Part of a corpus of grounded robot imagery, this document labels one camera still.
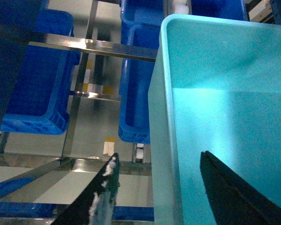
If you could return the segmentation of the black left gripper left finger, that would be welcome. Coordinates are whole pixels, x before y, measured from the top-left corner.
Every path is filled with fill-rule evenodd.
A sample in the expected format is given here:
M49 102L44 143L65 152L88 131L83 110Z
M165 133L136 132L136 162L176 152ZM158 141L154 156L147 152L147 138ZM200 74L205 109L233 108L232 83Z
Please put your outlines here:
M114 153L81 194L54 220L54 225L111 222L119 188L119 155Z

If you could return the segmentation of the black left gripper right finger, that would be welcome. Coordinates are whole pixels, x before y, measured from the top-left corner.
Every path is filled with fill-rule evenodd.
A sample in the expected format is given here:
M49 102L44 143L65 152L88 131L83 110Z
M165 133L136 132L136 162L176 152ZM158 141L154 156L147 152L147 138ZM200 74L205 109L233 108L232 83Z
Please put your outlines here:
M281 208L209 151L200 155L200 172L218 225L281 225Z

